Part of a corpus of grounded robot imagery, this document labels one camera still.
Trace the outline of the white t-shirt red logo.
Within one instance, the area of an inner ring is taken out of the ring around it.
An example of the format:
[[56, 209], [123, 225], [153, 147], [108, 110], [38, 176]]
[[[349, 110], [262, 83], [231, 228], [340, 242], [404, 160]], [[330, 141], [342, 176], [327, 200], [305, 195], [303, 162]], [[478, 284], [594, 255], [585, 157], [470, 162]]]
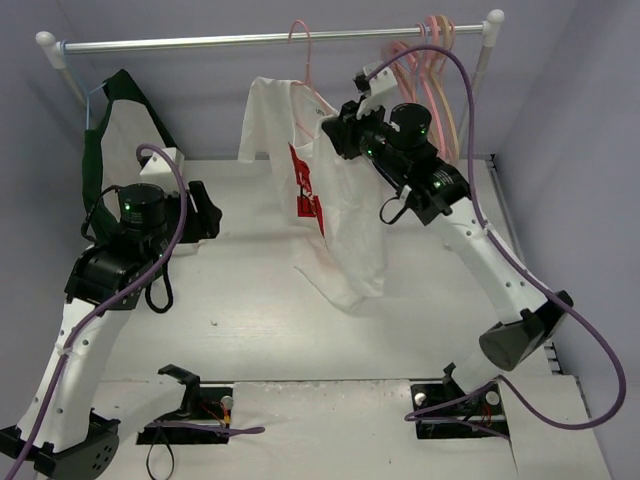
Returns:
[[349, 311], [384, 293], [387, 267], [377, 172], [338, 155], [322, 125], [337, 111], [295, 80], [256, 78], [237, 158], [269, 159], [281, 211], [296, 229], [293, 266], [335, 307]]

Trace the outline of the pink wire hanger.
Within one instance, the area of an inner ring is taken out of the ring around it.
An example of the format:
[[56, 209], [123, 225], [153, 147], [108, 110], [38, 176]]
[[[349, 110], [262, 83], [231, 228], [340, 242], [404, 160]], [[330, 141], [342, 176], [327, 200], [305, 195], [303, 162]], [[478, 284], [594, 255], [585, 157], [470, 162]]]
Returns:
[[296, 19], [290, 26], [287, 42], [295, 33], [303, 40], [304, 63], [302, 77], [292, 80], [288, 87], [293, 122], [293, 145], [325, 156], [335, 154], [329, 135], [323, 130], [329, 120], [337, 118], [337, 110], [316, 89], [312, 72], [313, 40], [308, 25]]

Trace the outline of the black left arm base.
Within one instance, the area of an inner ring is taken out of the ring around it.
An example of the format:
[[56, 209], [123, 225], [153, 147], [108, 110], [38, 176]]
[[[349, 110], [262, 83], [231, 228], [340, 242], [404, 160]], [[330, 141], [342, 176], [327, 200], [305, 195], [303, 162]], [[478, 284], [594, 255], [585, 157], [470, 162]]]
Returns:
[[[158, 418], [160, 422], [178, 421], [226, 428], [231, 424], [233, 387], [231, 384], [202, 383], [200, 377], [173, 364], [158, 370], [165, 378], [173, 378], [185, 387], [182, 403]], [[136, 436], [137, 445], [152, 445], [167, 441], [169, 445], [226, 445], [229, 438], [221, 433], [187, 427], [146, 427]]]

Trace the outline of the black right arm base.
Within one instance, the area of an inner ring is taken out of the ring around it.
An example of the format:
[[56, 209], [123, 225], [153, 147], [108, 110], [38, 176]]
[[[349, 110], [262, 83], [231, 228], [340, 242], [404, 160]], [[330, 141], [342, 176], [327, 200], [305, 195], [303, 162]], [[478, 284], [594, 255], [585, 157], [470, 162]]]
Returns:
[[510, 439], [502, 399], [496, 383], [464, 393], [454, 382], [455, 364], [441, 379], [410, 384], [412, 411], [408, 422], [418, 440]]

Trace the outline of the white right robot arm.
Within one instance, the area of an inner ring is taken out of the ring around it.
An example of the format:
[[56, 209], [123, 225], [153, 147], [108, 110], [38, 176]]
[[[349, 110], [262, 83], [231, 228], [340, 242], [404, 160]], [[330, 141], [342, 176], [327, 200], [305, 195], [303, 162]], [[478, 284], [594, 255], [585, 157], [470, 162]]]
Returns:
[[526, 278], [504, 240], [481, 224], [469, 183], [428, 140], [431, 114], [426, 107], [403, 103], [364, 116], [358, 116], [358, 107], [349, 101], [321, 125], [336, 153], [346, 160], [370, 160], [403, 208], [453, 250], [494, 307], [496, 324], [463, 361], [445, 369], [444, 403], [464, 412], [477, 402], [479, 388], [513, 371], [549, 340], [565, 311]]

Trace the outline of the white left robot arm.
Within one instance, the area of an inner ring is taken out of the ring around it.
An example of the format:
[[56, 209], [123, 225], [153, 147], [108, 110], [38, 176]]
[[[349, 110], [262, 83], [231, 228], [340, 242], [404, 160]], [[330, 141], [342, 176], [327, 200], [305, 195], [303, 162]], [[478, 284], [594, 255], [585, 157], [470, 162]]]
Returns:
[[48, 479], [96, 479], [119, 444], [166, 413], [199, 409], [197, 375], [168, 365], [114, 403], [96, 395], [107, 360], [139, 302], [180, 244], [213, 239], [222, 211], [201, 181], [184, 191], [138, 183], [116, 186], [119, 221], [76, 260], [65, 286], [62, 323], [40, 385], [19, 422], [1, 431], [1, 451]]

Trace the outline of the green and white hanging shirt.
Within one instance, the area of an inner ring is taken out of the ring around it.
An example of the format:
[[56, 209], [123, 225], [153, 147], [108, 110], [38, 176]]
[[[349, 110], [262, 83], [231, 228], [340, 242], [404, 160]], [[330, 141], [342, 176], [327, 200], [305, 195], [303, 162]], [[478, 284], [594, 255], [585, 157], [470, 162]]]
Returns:
[[82, 200], [93, 211], [90, 226], [99, 241], [107, 240], [119, 221], [117, 197], [103, 190], [140, 180], [136, 149], [143, 143], [174, 147], [176, 142], [146, 95], [128, 71], [109, 77], [102, 91], [107, 100], [104, 116], [84, 132]]

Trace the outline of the pink hanger on rail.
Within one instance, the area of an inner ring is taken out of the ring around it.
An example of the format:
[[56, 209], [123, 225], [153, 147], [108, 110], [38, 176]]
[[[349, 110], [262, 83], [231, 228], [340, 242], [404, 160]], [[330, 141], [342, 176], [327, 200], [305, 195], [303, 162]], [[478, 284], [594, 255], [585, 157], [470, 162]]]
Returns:
[[[429, 43], [450, 51], [455, 43], [454, 25], [447, 16], [431, 15], [426, 18]], [[448, 57], [437, 51], [424, 52], [422, 74], [426, 81], [426, 94], [431, 106], [435, 131], [432, 137], [440, 156], [450, 164], [459, 159], [460, 142], [453, 112], [444, 89], [444, 69]]]

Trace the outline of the silver clothes rail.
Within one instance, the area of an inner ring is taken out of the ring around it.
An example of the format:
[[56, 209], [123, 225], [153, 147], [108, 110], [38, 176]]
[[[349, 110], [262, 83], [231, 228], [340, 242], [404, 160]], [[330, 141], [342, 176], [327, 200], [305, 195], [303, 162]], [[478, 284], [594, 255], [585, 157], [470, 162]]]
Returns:
[[[482, 37], [482, 47], [478, 57], [476, 70], [472, 86], [479, 89], [482, 84], [482, 77], [494, 48], [500, 28], [505, 20], [504, 11], [501, 9], [491, 10], [486, 19], [478, 24], [456, 24], [449, 27], [455, 31], [456, 36], [480, 35]], [[182, 38], [160, 38], [141, 40], [121, 40], [121, 41], [98, 41], [98, 42], [72, 42], [58, 41], [56, 37], [48, 31], [40, 31], [35, 35], [35, 42], [43, 51], [51, 67], [58, 71], [69, 90], [83, 108], [89, 105], [89, 94], [83, 93], [81, 81], [74, 77], [67, 57], [70, 55], [97, 55], [116, 54], [122, 52], [144, 52], [144, 51], [171, 51], [184, 49], [206, 49], [206, 48], [231, 48], [260, 45], [279, 45], [290, 43], [313, 43], [313, 42], [343, 42], [359, 41], [371, 39], [407, 39], [410, 37], [420, 37], [425, 39], [431, 35], [431, 28], [426, 26], [426, 20], [416, 24], [414, 27], [390, 28], [390, 29], [364, 29], [364, 30], [335, 30], [335, 31], [312, 31], [305, 30], [307, 26], [302, 21], [294, 21], [290, 27], [290, 32], [284, 33], [261, 33], [244, 35], [217, 35]]]

